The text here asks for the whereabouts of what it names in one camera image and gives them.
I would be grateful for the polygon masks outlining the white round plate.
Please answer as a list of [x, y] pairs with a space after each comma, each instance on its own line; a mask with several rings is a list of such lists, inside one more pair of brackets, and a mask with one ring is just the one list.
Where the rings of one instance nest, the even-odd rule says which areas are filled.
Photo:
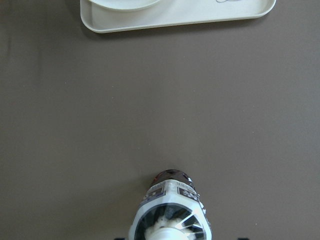
[[160, 0], [90, 0], [90, 2], [112, 11], [132, 12], [150, 8]]

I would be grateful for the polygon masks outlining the cream tray with bunny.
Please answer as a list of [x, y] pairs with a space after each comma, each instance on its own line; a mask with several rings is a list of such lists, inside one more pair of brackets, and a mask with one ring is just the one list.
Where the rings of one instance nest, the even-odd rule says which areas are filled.
[[114, 9], [81, 0], [80, 17], [95, 33], [114, 33], [160, 27], [260, 18], [274, 0], [157, 0], [138, 9]]

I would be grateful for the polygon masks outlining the tea bottle white cap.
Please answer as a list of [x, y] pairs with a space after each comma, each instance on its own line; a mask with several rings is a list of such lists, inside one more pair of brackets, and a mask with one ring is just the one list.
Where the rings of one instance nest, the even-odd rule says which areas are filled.
[[153, 179], [128, 232], [130, 240], [211, 240], [206, 210], [192, 179], [167, 169]]

